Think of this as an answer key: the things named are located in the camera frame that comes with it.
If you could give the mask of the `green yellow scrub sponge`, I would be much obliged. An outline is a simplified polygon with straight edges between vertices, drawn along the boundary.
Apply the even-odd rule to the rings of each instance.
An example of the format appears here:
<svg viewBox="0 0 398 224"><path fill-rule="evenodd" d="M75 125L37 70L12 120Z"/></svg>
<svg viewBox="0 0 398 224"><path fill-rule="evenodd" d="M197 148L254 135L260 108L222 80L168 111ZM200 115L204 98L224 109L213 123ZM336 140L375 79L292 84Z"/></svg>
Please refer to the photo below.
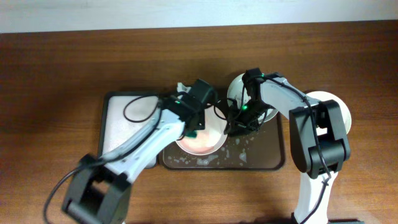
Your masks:
<svg viewBox="0 0 398 224"><path fill-rule="evenodd" d="M185 134L186 138L193 138L195 139L198 136L197 131L189 131Z"/></svg>

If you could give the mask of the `pale blue-grey plate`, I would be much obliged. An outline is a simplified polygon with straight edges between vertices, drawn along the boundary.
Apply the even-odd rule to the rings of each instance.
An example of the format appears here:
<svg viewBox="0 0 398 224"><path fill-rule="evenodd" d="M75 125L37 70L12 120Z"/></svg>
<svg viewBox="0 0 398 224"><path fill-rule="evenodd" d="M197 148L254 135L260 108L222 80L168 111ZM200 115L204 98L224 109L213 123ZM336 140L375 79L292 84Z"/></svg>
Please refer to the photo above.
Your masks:
<svg viewBox="0 0 398 224"><path fill-rule="evenodd" d="M233 100L236 100L237 106L241 106L241 99L243 99L244 104L246 104L251 98L248 96L247 93L244 93L242 96L243 92L243 81L242 81L243 73L238 75L229 85L228 91L227 91L227 98L231 98ZM277 110L275 109L269 109L267 110L267 113L262 114L258 118L258 122L260 123L263 119L264 122L270 121L275 115L277 114Z"/></svg>

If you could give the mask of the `white plate red stain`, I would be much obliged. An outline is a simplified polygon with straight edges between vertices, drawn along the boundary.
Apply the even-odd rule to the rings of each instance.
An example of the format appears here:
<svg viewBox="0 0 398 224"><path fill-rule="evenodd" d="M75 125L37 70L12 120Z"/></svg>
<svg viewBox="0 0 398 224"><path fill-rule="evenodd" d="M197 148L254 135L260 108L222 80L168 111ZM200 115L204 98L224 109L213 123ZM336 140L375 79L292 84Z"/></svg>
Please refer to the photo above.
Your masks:
<svg viewBox="0 0 398 224"><path fill-rule="evenodd" d="M225 115L214 106L205 110L205 129L198 130L196 137L185 136L176 141L177 146L183 151L196 156L204 156L217 151L226 141L224 134L226 127Z"/></svg>

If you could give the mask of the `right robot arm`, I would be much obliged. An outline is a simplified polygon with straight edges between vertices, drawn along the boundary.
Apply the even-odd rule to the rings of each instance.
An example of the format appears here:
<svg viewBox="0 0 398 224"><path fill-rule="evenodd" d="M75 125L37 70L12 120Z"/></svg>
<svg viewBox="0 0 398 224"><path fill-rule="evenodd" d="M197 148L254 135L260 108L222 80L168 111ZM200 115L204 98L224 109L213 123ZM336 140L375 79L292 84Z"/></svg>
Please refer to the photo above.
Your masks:
<svg viewBox="0 0 398 224"><path fill-rule="evenodd" d="M339 103L312 98L275 72L246 70L229 85L230 136L258 130L277 113L289 120L290 153L300 171L292 223L328 223L331 188L351 154Z"/></svg>

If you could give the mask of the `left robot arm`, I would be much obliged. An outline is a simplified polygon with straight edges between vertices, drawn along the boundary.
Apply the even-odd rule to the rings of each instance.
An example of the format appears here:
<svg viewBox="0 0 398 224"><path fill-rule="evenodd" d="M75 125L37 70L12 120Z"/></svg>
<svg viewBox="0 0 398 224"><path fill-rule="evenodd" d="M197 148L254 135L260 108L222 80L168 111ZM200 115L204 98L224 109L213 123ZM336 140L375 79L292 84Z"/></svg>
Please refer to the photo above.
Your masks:
<svg viewBox="0 0 398 224"><path fill-rule="evenodd" d="M78 223L124 223L133 183L146 165L170 143L205 127L207 96L178 93L157 98L125 142L95 159L87 154L77 168L62 210Z"/></svg>

